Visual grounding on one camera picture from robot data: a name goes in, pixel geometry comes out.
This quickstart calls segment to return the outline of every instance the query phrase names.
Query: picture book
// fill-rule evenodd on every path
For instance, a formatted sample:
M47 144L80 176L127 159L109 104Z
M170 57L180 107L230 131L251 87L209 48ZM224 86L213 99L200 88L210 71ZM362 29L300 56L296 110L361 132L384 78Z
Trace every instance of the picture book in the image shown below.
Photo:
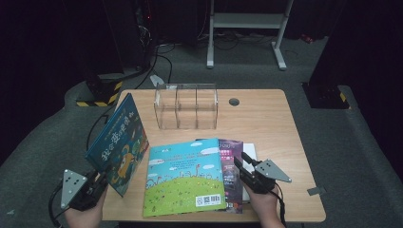
M139 112L130 93L86 152L86 159L123 196L148 148Z
M144 217L225 207L217 138L150 148Z
M240 180L240 171L234 165L234 157L237 157L240 162L243 161L241 157L243 142L219 139L219 147L226 202L224 211L241 214L243 186Z

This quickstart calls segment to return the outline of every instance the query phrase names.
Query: green grass illustration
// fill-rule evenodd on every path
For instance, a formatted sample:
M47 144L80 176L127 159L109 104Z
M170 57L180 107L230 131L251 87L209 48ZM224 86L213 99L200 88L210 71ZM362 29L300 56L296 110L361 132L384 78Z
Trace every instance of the green grass illustration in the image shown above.
M159 216L225 208L223 191L220 205L196 206L196 197L217 194L222 181L185 177L167 180L145 190L144 216Z

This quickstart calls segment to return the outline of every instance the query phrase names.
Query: transparent container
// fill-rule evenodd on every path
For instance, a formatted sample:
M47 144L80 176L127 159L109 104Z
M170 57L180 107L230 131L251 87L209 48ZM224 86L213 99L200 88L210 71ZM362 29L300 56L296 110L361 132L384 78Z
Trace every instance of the transparent container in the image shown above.
M160 129L216 129L216 85L158 85L154 109Z

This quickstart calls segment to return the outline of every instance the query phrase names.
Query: barcode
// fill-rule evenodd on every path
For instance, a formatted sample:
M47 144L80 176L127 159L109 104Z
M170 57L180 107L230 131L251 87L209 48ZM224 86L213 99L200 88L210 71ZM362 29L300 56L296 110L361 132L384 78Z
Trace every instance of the barcode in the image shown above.
M196 206L211 206L221 204L221 196L217 195L209 195L209 196L199 196L196 197Z

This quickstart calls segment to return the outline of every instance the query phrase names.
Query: metal bracket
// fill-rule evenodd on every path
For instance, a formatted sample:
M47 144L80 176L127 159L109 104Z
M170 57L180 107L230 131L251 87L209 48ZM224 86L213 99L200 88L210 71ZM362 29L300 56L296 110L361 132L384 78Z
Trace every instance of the metal bracket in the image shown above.
M81 188L86 184L87 178L71 170L66 169L63 177L63 191L61 207L65 209L74 199Z
M255 170L261 173L264 177L284 182L291 182L289 178L275 163L271 160L262 161L259 163Z

